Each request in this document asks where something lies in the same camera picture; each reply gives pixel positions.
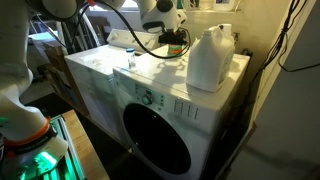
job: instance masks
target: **white appliance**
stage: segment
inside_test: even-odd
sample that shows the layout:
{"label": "white appliance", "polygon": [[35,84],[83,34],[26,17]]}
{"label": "white appliance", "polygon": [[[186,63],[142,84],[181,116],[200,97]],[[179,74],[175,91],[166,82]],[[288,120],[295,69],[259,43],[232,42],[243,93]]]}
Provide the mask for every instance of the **white appliance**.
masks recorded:
{"label": "white appliance", "polygon": [[[153,52],[166,55],[167,49]],[[137,71],[113,70],[121,123],[133,153],[164,179],[201,177],[249,57],[234,56],[229,76],[216,93],[185,83],[187,59],[144,54],[137,58]]]}
{"label": "white appliance", "polygon": [[[154,34],[136,32],[147,49],[159,47]],[[127,66],[126,48],[133,47],[142,53],[129,31],[113,29],[108,37],[109,45],[65,56],[66,62],[88,108],[91,120],[124,147],[123,130],[118,124],[113,92],[112,68]]]}

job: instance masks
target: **laundry detergent jug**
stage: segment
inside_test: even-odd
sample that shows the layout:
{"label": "laundry detergent jug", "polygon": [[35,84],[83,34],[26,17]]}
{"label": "laundry detergent jug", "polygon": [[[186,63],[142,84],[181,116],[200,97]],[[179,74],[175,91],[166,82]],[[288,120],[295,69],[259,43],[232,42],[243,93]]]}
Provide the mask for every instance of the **laundry detergent jug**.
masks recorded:
{"label": "laundry detergent jug", "polygon": [[218,26],[204,30],[190,49],[187,84],[216,92],[228,76],[234,49],[232,40]]}

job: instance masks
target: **floor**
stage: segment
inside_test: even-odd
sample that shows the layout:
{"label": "floor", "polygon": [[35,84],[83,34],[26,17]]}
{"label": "floor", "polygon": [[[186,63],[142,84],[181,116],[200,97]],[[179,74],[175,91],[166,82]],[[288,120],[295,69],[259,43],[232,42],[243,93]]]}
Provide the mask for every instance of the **floor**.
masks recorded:
{"label": "floor", "polygon": [[[44,115],[51,117],[72,109],[71,106],[53,93],[50,83],[45,79],[34,81],[30,88],[22,94],[20,100],[25,105],[39,108]],[[161,179],[151,169],[103,133],[79,112],[77,112],[77,115],[110,179]]]}

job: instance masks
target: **washing machine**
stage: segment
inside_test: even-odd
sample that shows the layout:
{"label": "washing machine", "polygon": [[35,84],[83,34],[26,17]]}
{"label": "washing machine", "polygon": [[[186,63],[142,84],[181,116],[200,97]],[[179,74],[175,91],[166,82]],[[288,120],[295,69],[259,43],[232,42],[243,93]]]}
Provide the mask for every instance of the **washing machine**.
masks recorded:
{"label": "washing machine", "polygon": [[[167,49],[154,53],[166,55]],[[223,135],[224,117],[249,57],[234,56],[216,93],[185,83],[187,60],[142,55],[136,71],[113,69],[121,124],[133,154],[166,180],[201,178],[211,149]]]}
{"label": "washing machine", "polygon": [[[159,47],[157,36],[136,32],[142,42],[148,42],[147,49]],[[143,53],[131,33],[113,29],[108,45],[65,56],[66,63],[77,84],[89,111],[89,119],[125,148],[124,132],[119,125],[119,116],[113,91],[114,66],[128,66],[126,48],[133,47]]]}

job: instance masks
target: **washer door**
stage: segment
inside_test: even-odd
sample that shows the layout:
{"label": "washer door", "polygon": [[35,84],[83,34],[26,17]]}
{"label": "washer door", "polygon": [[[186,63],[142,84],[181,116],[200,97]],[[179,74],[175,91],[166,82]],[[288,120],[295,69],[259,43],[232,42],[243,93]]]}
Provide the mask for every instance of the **washer door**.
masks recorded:
{"label": "washer door", "polygon": [[124,124],[139,150],[160,169],[183,174],[191,166],[189,151],[177,132],[157,113],[130,104],[123,115]]}

